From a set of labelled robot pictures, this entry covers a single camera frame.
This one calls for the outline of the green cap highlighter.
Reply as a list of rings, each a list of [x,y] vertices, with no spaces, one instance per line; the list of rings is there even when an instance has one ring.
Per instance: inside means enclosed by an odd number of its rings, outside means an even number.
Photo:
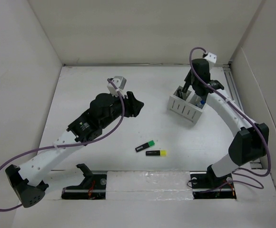
[[[147,149],[147,148],[150,148],[150,147],[152,147],[152,146],[154,146],[154,145],[155,145],[155,142],[154,142],[153,140],[151,140],[151,141],[149,141],[149,142],[146,142],[146,143],[144,143],[144,144],[142,144],[142,145],[136,147],[136,148],[135,148],[135,151],[136,151],[136,152],[140,152],[140,151],[143,151],[143,150],[145,150],[145,149]]]

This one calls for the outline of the yellow cap highlighter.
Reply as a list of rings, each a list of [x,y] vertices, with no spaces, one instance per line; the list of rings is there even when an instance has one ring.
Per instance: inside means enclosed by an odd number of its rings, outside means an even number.
[[[166,156],[167,152],[165,150],[152,150],[146,151],[146,156]]]

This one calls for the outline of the purple cap highlighter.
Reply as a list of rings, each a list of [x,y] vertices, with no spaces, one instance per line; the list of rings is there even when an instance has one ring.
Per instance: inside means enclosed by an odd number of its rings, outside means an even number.
[[[178,89],[178,90],[177,90],[177,96],[178,96],[180,99],[183,99],[183,95],[182,95],[182,90],[181,90],[181,89]]]

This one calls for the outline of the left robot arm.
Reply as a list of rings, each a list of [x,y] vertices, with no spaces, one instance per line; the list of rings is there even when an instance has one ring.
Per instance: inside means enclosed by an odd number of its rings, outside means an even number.
[[[144,103],[131,91],[123,98],[101,93],[91,101],[89,109],[73,121],[53,145],[29,161],[10,165],[5,173],[23,207],[37,204],[51,188],[48,173],[87,143],[102,135],[104,128],[117,118],[137,117]]]

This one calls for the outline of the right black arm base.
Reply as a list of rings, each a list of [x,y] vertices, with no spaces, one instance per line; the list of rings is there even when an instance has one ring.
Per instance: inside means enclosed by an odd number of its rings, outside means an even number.
[[[194,200],[236,199],[231,173],[217,178],[212,171],[191,171],[187,186]]]

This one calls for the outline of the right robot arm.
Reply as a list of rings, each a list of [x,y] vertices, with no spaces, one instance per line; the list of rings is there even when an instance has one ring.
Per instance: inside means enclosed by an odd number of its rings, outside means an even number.
[[[227,154],[207,168],[206,182],[211,187],[222,183],[223,177],[240,169],[255,159],[269,157],[269,128],[265,123],[257,124],[239,109],[228,96],[224,86],[210,78],[210,63],[204,58],[190,61],[191,69],[185,78],[183,91],[192,86],[229,127],[234,139]]]

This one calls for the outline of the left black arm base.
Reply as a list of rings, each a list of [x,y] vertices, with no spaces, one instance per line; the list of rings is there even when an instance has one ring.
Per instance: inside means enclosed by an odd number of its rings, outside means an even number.
[[[77,164],[84,179],[78,185],[63,188],[63,200],[105,200],[107,171],[91,171],[85,164]]]

